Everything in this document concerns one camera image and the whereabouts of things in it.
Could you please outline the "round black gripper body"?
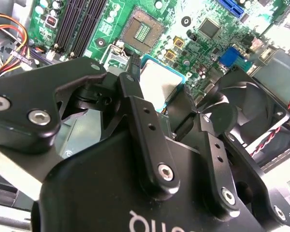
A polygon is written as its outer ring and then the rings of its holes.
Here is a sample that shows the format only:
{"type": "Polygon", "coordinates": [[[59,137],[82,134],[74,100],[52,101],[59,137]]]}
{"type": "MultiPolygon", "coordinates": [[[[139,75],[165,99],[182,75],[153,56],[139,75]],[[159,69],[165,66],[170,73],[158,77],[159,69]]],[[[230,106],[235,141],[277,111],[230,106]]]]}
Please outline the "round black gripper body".
{"type": "Polygon", "coordinates": [[[179,191],[156,201],[140,185],[131,139],[119,133],[52,169],[31,213],[34,232],[261,232],[241,204],[240,215],[217,219],[206,207],[201,157],[169,141],[179,191]]]}

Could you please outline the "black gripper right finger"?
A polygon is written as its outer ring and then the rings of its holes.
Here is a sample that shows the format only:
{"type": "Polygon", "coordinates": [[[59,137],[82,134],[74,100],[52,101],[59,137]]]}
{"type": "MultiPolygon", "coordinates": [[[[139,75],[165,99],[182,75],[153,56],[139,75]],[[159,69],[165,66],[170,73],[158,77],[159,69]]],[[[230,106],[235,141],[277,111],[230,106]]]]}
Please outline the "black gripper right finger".
{"type": "Polygon", "coordinates": [[[167,106],[176,141],[197,150],[202,183],[198,189],[219,220],[239,230],[290,227],[290,205],[237,141],[215,134],[211,120],[197,112],[187,86],[167,106]]]}

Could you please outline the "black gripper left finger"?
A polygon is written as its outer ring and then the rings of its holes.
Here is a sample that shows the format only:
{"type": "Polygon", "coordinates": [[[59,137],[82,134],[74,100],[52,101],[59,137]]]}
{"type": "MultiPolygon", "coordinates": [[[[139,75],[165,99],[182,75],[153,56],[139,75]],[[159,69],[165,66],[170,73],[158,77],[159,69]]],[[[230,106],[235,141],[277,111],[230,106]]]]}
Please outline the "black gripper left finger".
{"type": "Polygon", "coordinates": [[[119,151],[110,141],[128,136],[142,189],[164,201],[180,179],[152,103],[144,99],[141,60],[119,74],[83,57],[0,78],[0,175],[33,200],[63,159],[53,146],[63,122],[89,109],[101,112],[102,150],[119,151]]]}

